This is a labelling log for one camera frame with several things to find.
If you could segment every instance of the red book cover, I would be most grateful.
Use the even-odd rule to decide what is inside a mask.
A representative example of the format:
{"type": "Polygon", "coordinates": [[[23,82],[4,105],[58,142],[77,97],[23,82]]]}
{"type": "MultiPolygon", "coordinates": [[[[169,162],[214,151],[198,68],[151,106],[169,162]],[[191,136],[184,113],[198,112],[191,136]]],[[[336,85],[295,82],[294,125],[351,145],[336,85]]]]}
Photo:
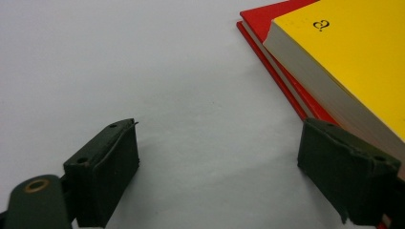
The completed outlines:
{"type": "Polygon", "coordinates": [[[238,22],[237,27],[302,119],[310,116],[336,123],[328,112],[262,45],[267,37],[271,19],[313,2],[315,0],[292,0],[244,10],[241,12],[244,21],[238,22]]]}

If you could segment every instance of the white table surface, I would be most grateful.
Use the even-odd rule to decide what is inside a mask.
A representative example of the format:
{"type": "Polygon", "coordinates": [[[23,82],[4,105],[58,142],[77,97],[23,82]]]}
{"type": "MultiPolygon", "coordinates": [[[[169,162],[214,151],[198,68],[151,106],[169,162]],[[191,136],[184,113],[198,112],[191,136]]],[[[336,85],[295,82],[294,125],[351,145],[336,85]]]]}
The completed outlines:
{"type": "Polygon", "coordinates": [[[274,1],[1,1],[0,211],[133,117],[107,228],[353,228],[297,164],[302,122],[235,24],[274,1]]]}

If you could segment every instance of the yellow book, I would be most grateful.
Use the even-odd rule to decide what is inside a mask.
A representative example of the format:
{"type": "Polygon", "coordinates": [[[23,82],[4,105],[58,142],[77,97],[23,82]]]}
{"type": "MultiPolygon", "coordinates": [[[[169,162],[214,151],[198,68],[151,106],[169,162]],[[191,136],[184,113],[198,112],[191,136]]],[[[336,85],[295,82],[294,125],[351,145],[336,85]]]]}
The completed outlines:
{"type": "Polygon", "coordinates": [[[321,0],[272,21],[265,47],[345,129],[402,161],[405,1],[321,0]]]}

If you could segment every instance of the screw hole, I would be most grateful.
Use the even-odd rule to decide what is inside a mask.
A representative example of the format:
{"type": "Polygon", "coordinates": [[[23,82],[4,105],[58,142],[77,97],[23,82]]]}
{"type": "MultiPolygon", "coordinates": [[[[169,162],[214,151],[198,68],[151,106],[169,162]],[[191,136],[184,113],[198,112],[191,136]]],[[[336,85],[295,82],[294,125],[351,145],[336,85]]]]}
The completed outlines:
{"type": "Polygon", "coordinates": [[[375,156],[374,159],[379,160],[379,161],[385,161],[385,157],[382,157],[382,156],[375,156]]]}
{"type": "Polygon", "coordinates": [[[47,179],[36,179],[25,187],[24,191],[26,193],[36,193],[38,191],[43,190],[45,187],[48,186],[50,182],[47,179]]]}
{"type": "Polygon", "coordinates": [[[87,160],[89,160],[87,157],[82,157],[82,158],[79,158],[77,160],[77,163],[78,164],[83,164],[83,163],[87,162],[87,160]]]}

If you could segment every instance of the stack of books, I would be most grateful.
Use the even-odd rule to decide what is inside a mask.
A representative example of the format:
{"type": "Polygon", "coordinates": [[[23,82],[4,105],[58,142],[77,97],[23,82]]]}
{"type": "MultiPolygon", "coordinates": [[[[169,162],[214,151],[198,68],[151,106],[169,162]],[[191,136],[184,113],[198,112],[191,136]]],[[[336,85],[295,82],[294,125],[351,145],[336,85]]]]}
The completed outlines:
{"type": "Polygon", "coordinates": [[[290,0],[238,29],[302,118],[341,126],[402,162],[405,1],[290,0]]]}

